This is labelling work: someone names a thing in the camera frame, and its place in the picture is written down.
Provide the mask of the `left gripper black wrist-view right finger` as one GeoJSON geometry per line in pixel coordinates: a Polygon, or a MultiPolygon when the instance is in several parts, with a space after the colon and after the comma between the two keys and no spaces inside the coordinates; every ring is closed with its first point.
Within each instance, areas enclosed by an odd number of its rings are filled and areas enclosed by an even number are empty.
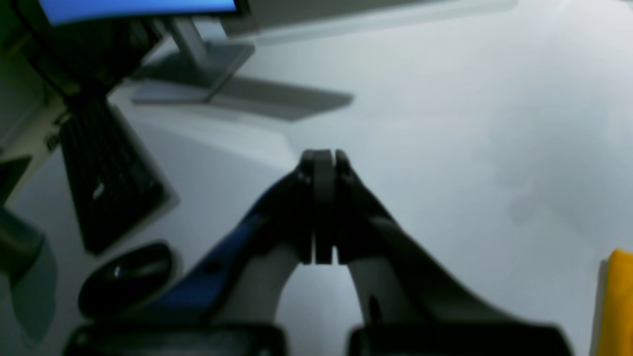
{"type": "Polygon", "coordinates": [[[484,301],[430,256],[335,152],[334,237],[363,324],[350,356],[569,356],[560,329],[484,301]]]}

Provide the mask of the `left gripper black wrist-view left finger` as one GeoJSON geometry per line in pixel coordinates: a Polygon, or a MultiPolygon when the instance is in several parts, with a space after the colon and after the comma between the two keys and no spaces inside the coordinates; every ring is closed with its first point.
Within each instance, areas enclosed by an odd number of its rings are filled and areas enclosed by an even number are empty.
{"type": "Polygon", "coordinates": [[[273,324],[299,264],[321,262],[325,151],[306,150],[238,225],[171,287],[70,336],[66,356],[250,356],[286,353],[273,324]]]}

